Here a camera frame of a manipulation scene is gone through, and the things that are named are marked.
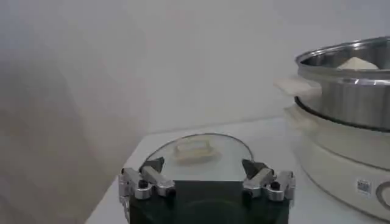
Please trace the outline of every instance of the white countertop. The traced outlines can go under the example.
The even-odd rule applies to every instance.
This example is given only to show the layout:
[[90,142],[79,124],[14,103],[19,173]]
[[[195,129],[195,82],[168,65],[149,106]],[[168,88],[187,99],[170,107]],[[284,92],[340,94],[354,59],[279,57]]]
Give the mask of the white countertop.
[[[297,189],[295,204],[289,216],[290,223],[384,223],[337,201],[321,191],[306,176],[291,150],[291,141],[295,139],[294,136],[298,135],[298,132],[288,128],[283,118],[149,135],[143,138],[124,167],[139,168],[149,154],[169,141],[195,133],[210,132],[234,136],[250,147],[255,161],[264,162],[276,171],[292,170],[295,173]],[[123,207],[118,201],[117,179],[86,222],[86,224],[107,223],[127,224]]]

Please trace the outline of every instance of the barcode sticker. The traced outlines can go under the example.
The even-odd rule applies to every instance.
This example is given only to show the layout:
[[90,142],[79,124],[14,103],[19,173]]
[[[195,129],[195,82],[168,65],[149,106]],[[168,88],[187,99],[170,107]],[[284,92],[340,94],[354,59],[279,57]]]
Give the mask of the barcode sticker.
[[356,190],[358,193],[371,196],[371,182],[367,180],[357,179]]

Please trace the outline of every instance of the glass lid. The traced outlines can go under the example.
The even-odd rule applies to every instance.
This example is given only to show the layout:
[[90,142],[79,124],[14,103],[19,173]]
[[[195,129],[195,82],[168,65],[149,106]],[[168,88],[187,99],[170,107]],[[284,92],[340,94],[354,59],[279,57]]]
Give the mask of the glass lid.
[[242,159],[253,161],[245,143],[216,133],[186,136],[156,150],[147,160],[164,158],[161,174],[170,180],[242,181]]

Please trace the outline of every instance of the pot rim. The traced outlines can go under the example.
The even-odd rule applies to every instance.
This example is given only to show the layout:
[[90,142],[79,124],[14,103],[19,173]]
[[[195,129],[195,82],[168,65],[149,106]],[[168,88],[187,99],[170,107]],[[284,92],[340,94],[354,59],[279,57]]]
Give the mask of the pot rim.
[[314,81],[336,82],[349,85],[390,86],[390,69],[339,69],[302,63],[306,59],[317,55],[380,42],[390,43],[390,36],[355,40],[305,52],[295,59],[299,67],[298,73],[302,77]]

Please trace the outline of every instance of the metal clamp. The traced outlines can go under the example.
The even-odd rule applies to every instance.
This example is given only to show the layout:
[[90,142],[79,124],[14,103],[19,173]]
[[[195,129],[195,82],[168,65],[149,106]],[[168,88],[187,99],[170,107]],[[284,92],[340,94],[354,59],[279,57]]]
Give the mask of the metal clamp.
[[150,183],[142,179],[140,173],[132,168],[122,169],[122,175],[119,176],[119,200],[123,204],[123,197],[134,195],[136,199],[148,199],[152,195]]
[[243,182],[243,191],[248,192],[252,198],[260,197],[262,188],[273,179],[273,171],[263,168],[252,179]]
[[160,196],[168,197],[176,194],[175,182],[166,179],[151,166],[144,166],[141,171],[142,177],[152,183]]
[[282,171],[274,181],[267,184],[266,191],[271,201],[293,200],[295,193],[295,177],[291,171]]

